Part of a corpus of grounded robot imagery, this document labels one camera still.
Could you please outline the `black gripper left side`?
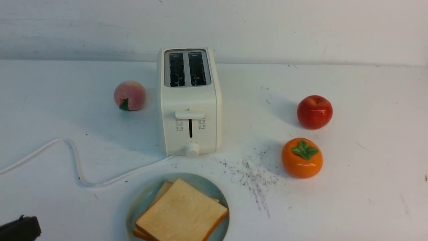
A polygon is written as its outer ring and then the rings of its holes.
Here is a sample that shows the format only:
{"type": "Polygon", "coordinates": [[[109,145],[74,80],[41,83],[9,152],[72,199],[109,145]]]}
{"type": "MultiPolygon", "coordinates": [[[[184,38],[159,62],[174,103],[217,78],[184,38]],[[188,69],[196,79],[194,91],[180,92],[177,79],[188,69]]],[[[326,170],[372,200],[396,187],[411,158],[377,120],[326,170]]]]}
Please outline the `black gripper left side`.
{"type": "Polygon", "coordinates": [[[35,241],[42,231],[36,216],[20,218],[0,226],[1,241],[35,241]]]}

